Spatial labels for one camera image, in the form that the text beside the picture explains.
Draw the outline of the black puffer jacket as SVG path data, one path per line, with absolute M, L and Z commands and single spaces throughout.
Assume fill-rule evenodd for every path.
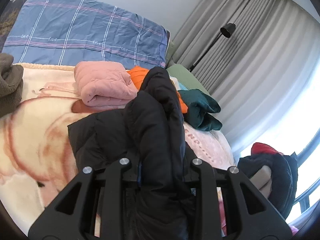
M 68 126 L 79 170 L 137 157 L 140 184 L 125 197 L 126 239 L 188 239 L 193 195 L 183 182 L 183 115 L 168 72 L 154 67 L 123 109 L 91 114 Z

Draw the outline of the navy and red clothes pile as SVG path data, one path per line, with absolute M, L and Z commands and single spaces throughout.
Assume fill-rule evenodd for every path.
M 295 153 L 284 155 L 270 145 L 256 142 L 251 154 L 239 159 L 238 168 L 284 218 L 289 216 L 298 181 Z

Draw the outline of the cream pig blanket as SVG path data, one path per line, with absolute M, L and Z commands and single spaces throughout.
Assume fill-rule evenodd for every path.
M 1 214 L 26 236 L 77 174 L 68 125 L 95 108 L 80 99 L 72 66 L 23 69 L 22 101 L 1 118 Z

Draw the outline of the dark teal velvet garment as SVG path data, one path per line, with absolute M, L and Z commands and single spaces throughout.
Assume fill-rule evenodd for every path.
M 210 96 L 199 89 L 179 90 L 182 101 L 188 107 L 184 120 L 194 129 L 209 132 L 219 131 L 222 123 L 212 114 L 220 113 L 220 105 Z

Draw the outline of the pink folded jacket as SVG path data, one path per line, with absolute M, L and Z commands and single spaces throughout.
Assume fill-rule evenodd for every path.
M 79 62 L 74 78 L 83 103 L 95 109 L 124 108 L 138 93 L 130 74 L 118 62 Z

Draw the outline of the grey curtain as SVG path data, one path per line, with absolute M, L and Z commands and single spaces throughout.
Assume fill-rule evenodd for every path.
M 319 13 L 309 0 L 202 0 L 174 40 L 171 63 L 218 101 L 234 154 L 291 108 L 319 63 Z

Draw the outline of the orange folded jacket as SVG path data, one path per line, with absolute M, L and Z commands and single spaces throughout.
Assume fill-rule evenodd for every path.
M 149 70 L 146 68 L 142 68 L 140 66 L 135 66 L 134 68 L 132 68 L 131 70 L 127 71 L 130 76 L 131 76 L 131 80 L 134 83 L 135 87 L 140 90 L 141 85 L 144 81 L 144 78 L 146 77 L 146 75 L 148 74 Z M 177 92 L 177 96 L 180 102 L 180 108 L 181 108 L 181 112 L 183 114 L 186 114 L 188 111 L 188 106 L 183 102 L 180 93 L 178 91 Z

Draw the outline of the green pillow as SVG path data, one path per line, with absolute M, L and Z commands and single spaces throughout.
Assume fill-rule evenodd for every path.
M 199 89 L 203 93 L 210 95 L 210 93 L 203 87 L 198 79 L 181 64 L 173 64 L 167 68 L 170 76 L 178 79 L 179 83 L 186 89 Z

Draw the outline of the olive fleece folded garment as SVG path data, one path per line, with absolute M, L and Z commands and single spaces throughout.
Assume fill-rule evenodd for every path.
M 22 100 L 24 69 L 13 61 L 12 55 L 1 53 L 1 117 L 12 113 Z

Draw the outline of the blue plaid sheet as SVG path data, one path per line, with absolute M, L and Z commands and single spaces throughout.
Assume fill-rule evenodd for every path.
M 114 61 L 126 69 L 165 66 L 169 33 L 161 25 L 96 0 L 26 0 L 3 52 L 16 63 L 74 66 Z

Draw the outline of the dark patterned quilt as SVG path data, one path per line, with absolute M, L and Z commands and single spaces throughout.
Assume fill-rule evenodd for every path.
M 9 35 L 17 16 L 27 0 L 10 0 L 0 18 L 0 52 L 2 52 L 7 36 Z

